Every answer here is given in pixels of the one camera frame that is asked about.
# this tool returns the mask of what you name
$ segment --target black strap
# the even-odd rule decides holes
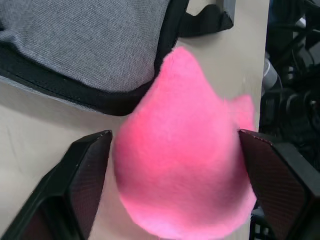
[[[230,16],[215,4],[209,4],[196,16],[185,13],[180,29],[181,38],[199,37],[207,34],[214,34],[234,26]]]

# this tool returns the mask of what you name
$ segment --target beige table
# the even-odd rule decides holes
[[[204,0],[191,0],[188,11],[197,13],[205,4]],[[250,94],[257,119],[268,5],[268,0],[237,0],[231,30],[178,43],[194,53],[219,95]],[[0,83],[0,236],[73,141],[105,129],[112,129],[115,135],[124,119],[82,111]],[[247,240],[248,235],[249,225],[245,224],[227,239]],[[90,239],[157,239],[136,226],[121,205],[111,159]]]

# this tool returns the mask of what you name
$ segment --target pink plush toy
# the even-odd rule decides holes
[[[253,193],[237,133],[254,130],[249,96],[219,98],[195,58],[177,48],[122,125],[113,159],[133,221],[165,239],[221,239],[244,224]]]

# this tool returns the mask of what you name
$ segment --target gray fabric bag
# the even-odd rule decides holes
[[[184,27],[194,27],[187,5],[188,0],[0,0],[0,79],[126,115],[152,84],[179,33],[199,35],[180,28],[183,18]]]

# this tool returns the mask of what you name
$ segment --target fabric texture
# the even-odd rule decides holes
[[[106,92],[154,77],[169,0],[0,0],[0,44]]]
[[[113,147],[120,199],[165,239],[212,240],[244,224],[256,197],[238,129],[254,130],[247,95],[221,99],[184,48],[169,54]]]

